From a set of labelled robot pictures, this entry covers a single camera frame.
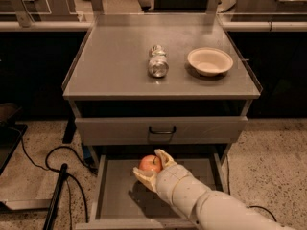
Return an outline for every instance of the white bowl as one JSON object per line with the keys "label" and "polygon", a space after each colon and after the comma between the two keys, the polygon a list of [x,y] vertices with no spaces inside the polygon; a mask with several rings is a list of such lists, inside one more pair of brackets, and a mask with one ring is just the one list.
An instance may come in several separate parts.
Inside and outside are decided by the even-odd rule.
{"label": "white bowl", "polygon": [[193,50],[188,55],[188,61],[199,74],[208,77],[226,73],[233,65],[228,53],[214,48]]}

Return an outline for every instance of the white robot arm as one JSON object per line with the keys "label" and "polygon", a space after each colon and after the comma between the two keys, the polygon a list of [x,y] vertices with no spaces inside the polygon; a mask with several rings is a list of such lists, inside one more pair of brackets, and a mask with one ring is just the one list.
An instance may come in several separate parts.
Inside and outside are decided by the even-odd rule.
{"label": "white robot arm", "polygon": [[162,160],[163,170],[156,173],[134,168],[135,176],[197,229],[295,230],[263,217],[231,195],[212,191],[164,150],[155,153]]}

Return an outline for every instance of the red apple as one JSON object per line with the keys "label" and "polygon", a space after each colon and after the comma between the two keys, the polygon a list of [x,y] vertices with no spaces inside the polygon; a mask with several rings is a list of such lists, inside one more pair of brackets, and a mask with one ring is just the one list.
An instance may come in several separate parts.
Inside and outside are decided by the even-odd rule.
{"label": "red apple", "polygon": [[147,155],[142,158],[138,169],[142,171],[156,171],[159,173],[162,170],[161,159],[156,155]]}

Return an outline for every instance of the soda can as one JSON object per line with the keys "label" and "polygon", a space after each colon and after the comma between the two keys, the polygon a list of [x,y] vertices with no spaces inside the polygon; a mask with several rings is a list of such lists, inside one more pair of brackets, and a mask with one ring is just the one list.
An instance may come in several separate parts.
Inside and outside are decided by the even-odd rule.
{"label": "soda can", "polygon": [[161,45],[154,45],[149,51],[148,72],[155,78],[166,76],[169,71],[166,53]]}

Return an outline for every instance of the terrazzo floor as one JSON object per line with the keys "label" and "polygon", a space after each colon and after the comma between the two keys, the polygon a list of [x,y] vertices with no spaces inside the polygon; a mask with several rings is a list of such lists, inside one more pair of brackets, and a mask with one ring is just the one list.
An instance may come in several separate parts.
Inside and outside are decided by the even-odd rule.
{"label": "terrazzo floor", "polygon": [[[30,121],[24,136],[30,157],[45,166],[45,157],[54,147],[62,145],[65,121]],[[69,145],[82,156],[78,132]],[[51,167],[68,164],[83,187],[90,214],[96,186],[96,175],[81,165],[67,149],[59,149],[50,158]],[[307,119],[252,119],[228,154],[231,194],[247,206],[268,208],[277,221],[296,230],[306,230],[307,222]],[[227,161],[223,164],[227,179]],[[31,164],[21,144],[0,176],[0,198],[29,200],[51,198],[58,174]],[[84,222],[82,196],[76,183],[69,179],[73,229]],[[54,229],[69,228],[69,194],[63,185]],[[268,218],[261,209],[255,209]],[[0,215],[0,229],[42,229],[47,212]]]}

